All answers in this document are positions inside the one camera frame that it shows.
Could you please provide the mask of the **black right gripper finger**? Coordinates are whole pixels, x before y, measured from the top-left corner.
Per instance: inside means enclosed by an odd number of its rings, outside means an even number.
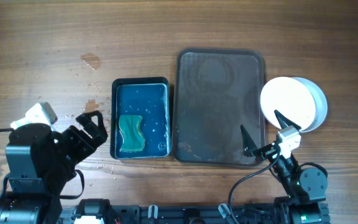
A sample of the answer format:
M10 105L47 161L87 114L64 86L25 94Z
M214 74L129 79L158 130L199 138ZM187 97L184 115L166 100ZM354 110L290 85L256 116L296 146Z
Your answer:
M281 112L279 112L279 110L274 110L274 113L281 129L285 129L290 126L293 126L298 131L301 129L299 125L297 125L296 123L294 123L293 121L282 115Z
M243 141L243 148L244 148L244 155L246 157L253 157L255 156L255 151L259 148L256 146L255 142L251 138L250 134L247 132L244 125L240 126L241 134L242 134L242 141Z

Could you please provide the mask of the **white plate top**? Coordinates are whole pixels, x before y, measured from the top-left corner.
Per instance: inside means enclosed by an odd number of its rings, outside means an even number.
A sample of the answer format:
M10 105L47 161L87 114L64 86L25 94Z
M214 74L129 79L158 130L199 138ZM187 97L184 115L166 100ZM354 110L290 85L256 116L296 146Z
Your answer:
M265 118L280 128L274 111L278 110L289 120L308 128L314 121L316 105L312 94L300 81L290 77L277 77L268 81L260 94L260 107Z

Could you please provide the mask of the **white plate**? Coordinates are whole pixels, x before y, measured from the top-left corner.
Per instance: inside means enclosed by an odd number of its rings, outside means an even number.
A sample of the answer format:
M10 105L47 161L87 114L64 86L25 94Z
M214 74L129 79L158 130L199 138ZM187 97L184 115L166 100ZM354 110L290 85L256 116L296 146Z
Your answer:
M317 129L323 124L328 114L328 101L322 89L312 81L301 77L293 77L293 79L302 83L309 90L314 99L316 107L314 120L307 128L301 130L302 133L307 133Z
M268 81L260 94L260 107L265 118L280 128L274 111L278 110L289 120L308 128L314 121L316 105L312 94L300 81L290 77L277 77Z

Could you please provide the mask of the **white plate bottom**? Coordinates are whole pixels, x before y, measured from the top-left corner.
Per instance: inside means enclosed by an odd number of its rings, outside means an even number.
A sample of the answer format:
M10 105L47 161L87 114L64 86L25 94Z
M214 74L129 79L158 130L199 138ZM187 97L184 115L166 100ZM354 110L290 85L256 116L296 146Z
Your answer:
M302 83L309 90L314 99L316 107L314 120L307 128L301 130L302 133L307 133L317 129L323 124L328 114L328 101L322 89L312 81L301 77L293 77L293 79Z

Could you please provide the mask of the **green yellow sponge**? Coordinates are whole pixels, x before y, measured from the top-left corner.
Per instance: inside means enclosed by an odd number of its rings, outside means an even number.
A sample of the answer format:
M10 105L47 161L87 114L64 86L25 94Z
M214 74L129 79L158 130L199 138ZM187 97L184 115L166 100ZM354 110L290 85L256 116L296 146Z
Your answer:
M122 152L141 152L145 147L145 138L140 130L142 117L139 115L121 115L119 130L122 135Z

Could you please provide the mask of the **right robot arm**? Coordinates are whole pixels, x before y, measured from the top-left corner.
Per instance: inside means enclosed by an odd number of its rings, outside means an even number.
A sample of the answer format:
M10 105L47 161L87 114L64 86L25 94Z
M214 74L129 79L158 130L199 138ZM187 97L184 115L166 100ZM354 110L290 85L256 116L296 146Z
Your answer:
M286 196L260 208L246 208L255 214L257 221L265 223L329 223L326 200L327 170L313 162L299 164L292 151L300 146L301 127L278 110L275 117L281 127L276 140L257 147L244 125L240 126L244 155L267 160L269 165L256 174L269 170L281 183Z

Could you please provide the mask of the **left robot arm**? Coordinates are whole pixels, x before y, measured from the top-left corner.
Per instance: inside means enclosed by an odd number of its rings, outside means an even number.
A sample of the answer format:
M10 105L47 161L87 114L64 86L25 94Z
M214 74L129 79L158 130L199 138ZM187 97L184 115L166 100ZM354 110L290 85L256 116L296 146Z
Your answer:
M76 176L76 165L92 155L108 138L98 110L76 117L82 129L70 126L52 131L43 123L25 124L9 135L5 154L10 172L0 194L0 223L56 223L62 212L66 183Z

